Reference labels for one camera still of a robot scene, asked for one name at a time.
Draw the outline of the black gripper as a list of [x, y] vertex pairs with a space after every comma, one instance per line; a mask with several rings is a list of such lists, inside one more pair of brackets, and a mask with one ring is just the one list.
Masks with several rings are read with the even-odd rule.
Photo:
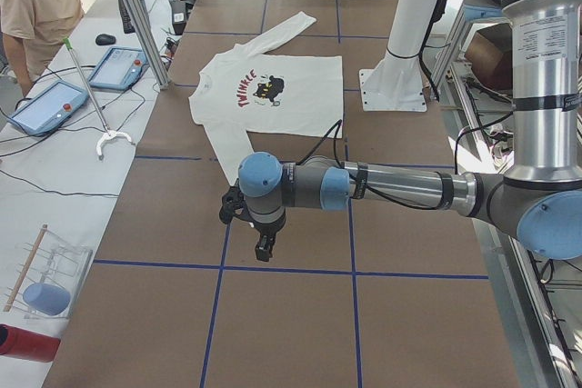
[[273, 223], [259, 223], [253, 221], [252, 227], [259, 233], [255, 246], [257, 261], [269, 261], [273, 257], [273, 248], [276, 243], [276, 234], [280, 232], [286, 224], [285, 218], [279, 218]]

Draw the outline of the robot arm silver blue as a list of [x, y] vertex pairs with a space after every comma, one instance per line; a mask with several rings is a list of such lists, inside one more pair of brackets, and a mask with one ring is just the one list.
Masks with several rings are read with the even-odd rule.
[[447, 174], [314, 157], [296, 164], [254, 153], [243, 160], [222, 212], [259, 233], [268, 261], [289, 207], [336, 211], [349, 200], [417, 210], [455, 210], [494, 225], [529, 251], [568, 260], [581, 254], [577, 87], [581, 0], [466, 0], [512, 26], [513, 163], [502, 174]]

